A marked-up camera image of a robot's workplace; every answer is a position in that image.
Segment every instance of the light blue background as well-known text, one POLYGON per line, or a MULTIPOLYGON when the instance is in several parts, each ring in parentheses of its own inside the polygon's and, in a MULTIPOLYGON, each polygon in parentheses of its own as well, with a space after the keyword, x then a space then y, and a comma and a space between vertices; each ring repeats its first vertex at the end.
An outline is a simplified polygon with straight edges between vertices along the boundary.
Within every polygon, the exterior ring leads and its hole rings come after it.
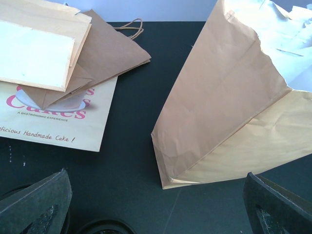
MULTIPOLYGON (((206 21, 216 0, 50 0, 67 2, 81 11, 93 9, 108 22, 132 21, 206 21)), ((292 6, 306 7, 312 0, 275 0, 291 11, 292 6)))

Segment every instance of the black table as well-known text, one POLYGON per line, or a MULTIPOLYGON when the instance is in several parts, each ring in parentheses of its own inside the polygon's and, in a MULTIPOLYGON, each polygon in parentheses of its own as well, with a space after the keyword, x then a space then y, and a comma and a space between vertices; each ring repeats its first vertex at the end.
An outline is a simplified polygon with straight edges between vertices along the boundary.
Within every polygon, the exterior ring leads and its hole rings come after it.
MULTIPOLYGON (((150 133, 203 24, 144 24, 136 41, 152 62, 119 77, 100 153, 0 138, 0 194, 65 168, 74 230, 114 216, 138 234, 251 234, 244 179, 170 190, 160 184, 150 133)), ((263 175, 312 201, 311 165, 307 156, 263 175)))

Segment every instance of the white wall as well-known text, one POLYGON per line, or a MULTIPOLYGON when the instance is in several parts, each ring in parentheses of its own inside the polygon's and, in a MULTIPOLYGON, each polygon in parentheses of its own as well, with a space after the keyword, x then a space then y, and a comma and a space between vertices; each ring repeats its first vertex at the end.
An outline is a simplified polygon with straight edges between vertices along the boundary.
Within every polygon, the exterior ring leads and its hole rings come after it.
MULTIPOLYGON (((132 21, 206 21, 216 0, 50 0, 67 2, 81 11, 93 9, 104 20, 132 21)), ((293 5, 306 7, 312 0, 275 0, 290 11, 293 5)))

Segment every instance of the black circular object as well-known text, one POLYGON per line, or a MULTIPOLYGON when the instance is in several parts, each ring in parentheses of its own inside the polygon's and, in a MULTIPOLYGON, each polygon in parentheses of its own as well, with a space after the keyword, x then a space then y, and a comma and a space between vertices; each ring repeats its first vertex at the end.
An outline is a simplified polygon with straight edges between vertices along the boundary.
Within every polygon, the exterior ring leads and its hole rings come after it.
MULTIPOLYGON (((0 200, 4 200, 13 194, 15 194, 15 193, 17 193, 23 189, 28 188, 31 185, 33 185, 33 183, 28 183, 28 184, 17 186, 15 188, 11 189, 10 191, 7 191, 5 194, 3 194, 0 197, 0 200)), ((68 211, 67 211, 66 218, 64 220, 64 224, 63 224, 63 227, 62 227, 60 234, 68 234, 69 227, 70 227, 70 209, 68 209, 68 211)))
POLYGON ((76 234, 136 234, 135 231, 117 219, 96 219, 84 225, 76 234))

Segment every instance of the twisted paper handle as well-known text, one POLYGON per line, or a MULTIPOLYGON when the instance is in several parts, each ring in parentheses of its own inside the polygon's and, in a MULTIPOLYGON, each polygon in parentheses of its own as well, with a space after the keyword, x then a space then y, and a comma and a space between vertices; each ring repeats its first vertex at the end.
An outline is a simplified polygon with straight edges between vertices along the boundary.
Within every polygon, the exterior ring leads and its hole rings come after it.
POLYGON ((137 37, 144 31, 144 29, 143 29, 142 27, 143 27, 143 20, 140 19, 140 18, 137 18, 137 19, 131 21, 130 23, 125 24, 124 26, 121 26, 121 27, 114 27, 114 28, 115 28, 116 30, 137 29, 137 32, 136 32, 135 34, 133 34, 132 36, 129 36, 129 38, 130 38, 131 40, 133 40, 133 39, 137 38, 137 37), (141 25, 140 25, 139 28, 137 28, 137 27, 128 27, 130 24, 132 24, 133 22, 135 22, 135 21, 137 21, 137 20, 141 21, 141 25))

